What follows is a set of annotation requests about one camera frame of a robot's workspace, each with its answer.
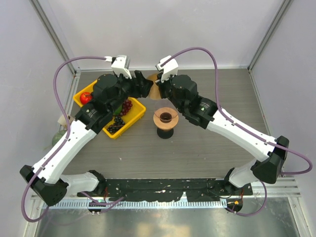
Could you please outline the brown paper coffee filter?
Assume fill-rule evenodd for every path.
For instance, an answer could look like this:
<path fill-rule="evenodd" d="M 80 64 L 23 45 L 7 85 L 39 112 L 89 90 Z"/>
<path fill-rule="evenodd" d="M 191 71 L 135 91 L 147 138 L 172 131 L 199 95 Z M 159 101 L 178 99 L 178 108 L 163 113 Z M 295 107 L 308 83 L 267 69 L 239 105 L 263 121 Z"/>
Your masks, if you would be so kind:
<path fill-rule="evenodd" d="M 161 96 L 160 96 L 159 88 L 156 84 L 156 81 L 158 80 L 157 73 L 149 75 L 147 77 L 147 79 L 151 80 L 153 82 L 153 85 L 152 85 L 151 90 L 149 92 L 148 98 L 150 98 L 152 100 L 160 100 Z"/>

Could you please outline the yellow plastic tray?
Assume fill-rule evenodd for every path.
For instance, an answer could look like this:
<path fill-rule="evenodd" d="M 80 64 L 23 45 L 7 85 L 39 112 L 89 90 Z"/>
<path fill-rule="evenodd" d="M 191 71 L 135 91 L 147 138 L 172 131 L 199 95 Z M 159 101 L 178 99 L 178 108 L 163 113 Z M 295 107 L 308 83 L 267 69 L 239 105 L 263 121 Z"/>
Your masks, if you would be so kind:
<path fill-rule="evenodd" d="M 82 90 L 80 90 L 79 92 L 77 92 L 74 96 L 73 96 L 73 100 L 76 104 L 78 104 L 80 107 L 83 106 L 83 104 L 80 101 L 80 96 L 82 93 L 84 92 L 89 92 L 91 93 L 93 91 L 93 86 L 94 84 L 97 82 L 97 80 L 93 81 L 92 83 L 90 83 L 89 85 L 87 85 L 85 88 L 83 88 Z M 137 99 L 129 97 L 128 98 L 131 101 L 131 104 L 133 105 L 131 107 L 131 110 L 129 110 L 127 112 L 126 115 L 124 115 L 122 117 L 123 121 L 125 122 L 125 125 L 118 130 L 116 133 L 111 134 L 107 128 L 112 125 L 114 123 L 114 118 L 102 129 L 104 133 L 106 133 L 111 139 L 117 139 L 120 136 L 122 136 L 122 134 L 128 130 L 134 123 L 136 123 L 139 119 L 142 118 L 142 116 L 145 114 L 146 112 L 146 107 L 139 102 Z"/>

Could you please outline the round wooden ring holder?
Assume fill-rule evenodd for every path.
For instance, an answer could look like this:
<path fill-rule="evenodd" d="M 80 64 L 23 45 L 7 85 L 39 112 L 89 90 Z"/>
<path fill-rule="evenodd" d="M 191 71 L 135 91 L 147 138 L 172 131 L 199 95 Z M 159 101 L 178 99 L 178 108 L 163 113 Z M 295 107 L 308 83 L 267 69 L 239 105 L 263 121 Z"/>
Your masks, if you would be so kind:
<path fill-rule="evenodd" d="M 157 128 L 160 128 L 163 130 L 170 130 L 178 124 L 179 116 L 169 123 L 162 123 L 161 121 L 158 121 L 158 119 L 156 119 L 154 117 L 153 117 L 153 121 L 154 121 L 154 124 L 157 126 Z"/>

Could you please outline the dark red glass carafe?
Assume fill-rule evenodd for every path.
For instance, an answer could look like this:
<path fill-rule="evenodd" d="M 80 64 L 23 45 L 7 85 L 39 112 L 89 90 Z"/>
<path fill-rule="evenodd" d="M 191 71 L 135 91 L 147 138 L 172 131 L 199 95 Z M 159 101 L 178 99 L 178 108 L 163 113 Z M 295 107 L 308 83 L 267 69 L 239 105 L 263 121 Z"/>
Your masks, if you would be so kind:
<path fill-rule="evenodd" d="M 157 128 L 157 135 L 161 139 L 169 139 L 173 136 L 173 134 L 174 134 L 173 128 L 170 130 L 163 130 L 163 129 Z"/>

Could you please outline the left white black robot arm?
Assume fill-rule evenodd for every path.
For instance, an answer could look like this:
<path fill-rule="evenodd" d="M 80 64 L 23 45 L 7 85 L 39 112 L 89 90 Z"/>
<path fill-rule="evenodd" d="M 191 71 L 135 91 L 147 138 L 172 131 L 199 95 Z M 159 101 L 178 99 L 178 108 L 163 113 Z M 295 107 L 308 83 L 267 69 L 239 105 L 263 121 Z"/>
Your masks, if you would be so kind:
<path fill-rule="evenodd" d="M 54 206 L 65 196 L 90 192 L 101 196 L 106 189 L 105 178 L 95 170 L 84 174 L 63 175 L 76 154 L 113 119 L 114 112 L 127 100 L 146 98 L 153 86 L 140 71 L 127 79 L 123 75 L 101 75 L 92 87 L 92 100 L 81 107 L 58 143 L 33 166 L 25 165 L 20 174 L 33 191 Z"/>

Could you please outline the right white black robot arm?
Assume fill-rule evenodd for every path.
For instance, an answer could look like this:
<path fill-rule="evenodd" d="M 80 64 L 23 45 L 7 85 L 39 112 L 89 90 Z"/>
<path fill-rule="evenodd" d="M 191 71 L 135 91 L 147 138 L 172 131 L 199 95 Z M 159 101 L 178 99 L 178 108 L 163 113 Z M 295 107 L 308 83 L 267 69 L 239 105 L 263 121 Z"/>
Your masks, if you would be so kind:
<path fill-rule="evenodd" d="M 255 181 L 276 182 L 287 157 L 287 138 L 268 136 L 236 119 L 216 102 L 200 96 L 197 84 L 188 75 L 163 80 L 158 74 L 154 83 L 160 97 L 168 99 L 189 123 L 228 138 L 254 157 L 253 161 L 229 170 L 223 181 L 226 193 L 234 195 Z"/>

